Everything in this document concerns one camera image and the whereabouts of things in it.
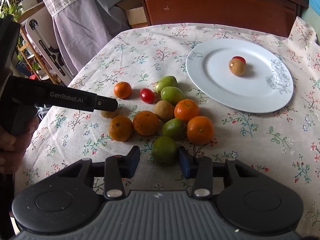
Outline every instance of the wooden cabinet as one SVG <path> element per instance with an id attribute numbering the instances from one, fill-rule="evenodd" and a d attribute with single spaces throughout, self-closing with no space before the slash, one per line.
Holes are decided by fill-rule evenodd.
<path id="1" fill-rule="evenodd" d="M 211 23 L 288 37 L 308 0 L 142 0 L 149 25 Z"/>

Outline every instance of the human hand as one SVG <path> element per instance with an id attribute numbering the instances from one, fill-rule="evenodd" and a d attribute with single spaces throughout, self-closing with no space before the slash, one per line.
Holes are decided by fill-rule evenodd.
<path id="1" fill-rule="evenodd" d="M 30 145 L 33 133 L 39 126 L 38 117 L 35 116 L 26 125 L 23 134 L 12 136 L 0 126 L 0 173 L 14 174 L 22 164 L 26 149 Z"/>

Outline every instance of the red cherry tomato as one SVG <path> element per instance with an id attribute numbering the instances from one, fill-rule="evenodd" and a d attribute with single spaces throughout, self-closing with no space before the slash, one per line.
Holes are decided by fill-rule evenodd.
<path id="1" fill-rule="evenodd" d="M 235 56 L 233 58 L 239 59 L 239 60 L 241 60 L 243 62 L 243 64 L 246 64 L 246 61 L 245 61 L 245 59 L 243 57 Z"/>
<path id="2" fill-rule="evenodd" d="M 143 88 L 140 90 L 140 98 L 143 102 L 151 104 L 155 99 L 155 95 L 150 89 Z"/>

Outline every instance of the cardboard box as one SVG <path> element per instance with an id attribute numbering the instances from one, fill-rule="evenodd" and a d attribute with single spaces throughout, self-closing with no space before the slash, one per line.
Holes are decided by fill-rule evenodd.
<path id="1" fill-rule="evenodd" d="M 148 26 L 141 0 L 122 0 L 116 5 L 125 10 L 128 22 L 132 28 Z"/>
<path id="2" fill-rule="evenodd" d="M 29 10 L 33 6 L 38 4 L 37 0 L 22 0 L 20 5 L 22 5 L 22 12 Z"/>

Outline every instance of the green lime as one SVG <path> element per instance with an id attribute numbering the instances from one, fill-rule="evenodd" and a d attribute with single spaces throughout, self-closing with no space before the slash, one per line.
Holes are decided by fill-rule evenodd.
<path id="1" fill-rule="evenodd" d="M 162 134 L 176 141 L 184 140 L 187 136 L 187 124 L 179 118 L 171 119 L 162 127 Z"/>
<path id="2" fill-rule="evenodd" d="M 156 164 L 169 166 L 177 159 L 177 144 L 168 136 L 158 137 L 151 147 L 151 156 Z"/>

